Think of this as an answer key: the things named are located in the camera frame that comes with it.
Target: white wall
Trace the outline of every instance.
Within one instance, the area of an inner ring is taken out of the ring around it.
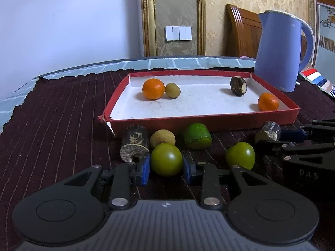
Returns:
[[[0,99],[44,73],[141,56],[138,0],[0,5]]]

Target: light switch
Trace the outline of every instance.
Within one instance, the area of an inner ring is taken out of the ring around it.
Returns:
[[[165,27],[165,38],[166,41],[173,40],[172,26]]]
[[[186,40],[192,40],[192,27],[185,26]]]
[[[179,39],[180,40],[186,40],[186,29],[185,26],[179,27]]]
[[[179,40],[179,26],[172,27],[173,40]]]

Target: blue electric kettle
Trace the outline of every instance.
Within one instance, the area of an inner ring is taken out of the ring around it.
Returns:
[[[262,36],[254,73],[277,89],[292,92],[298,73],[312,57],[313,31],[305,21],[283,11],[267,10],[258,17]],[[306,36],[307,49],[300,62],[301,30]]]

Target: striped cloth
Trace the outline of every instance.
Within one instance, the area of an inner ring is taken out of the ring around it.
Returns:
[[[322,91],[328,93],[332,97],[335,97],[335,85],[324,78],[312,66],[307,66],[300,72],[300,75],[312,84],[316,84]]]

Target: kiwi fruit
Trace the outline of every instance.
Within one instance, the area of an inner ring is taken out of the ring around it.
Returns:
[[[150,147],[155,148],[161,143],[169,143],[175,145],[175,135],[169,130],[161,129],[156,131],[150,137]]]
[[[165,86],[165,93],[170,98],[177,98],[180,95],[180,88],[175,83],[169,83]]]

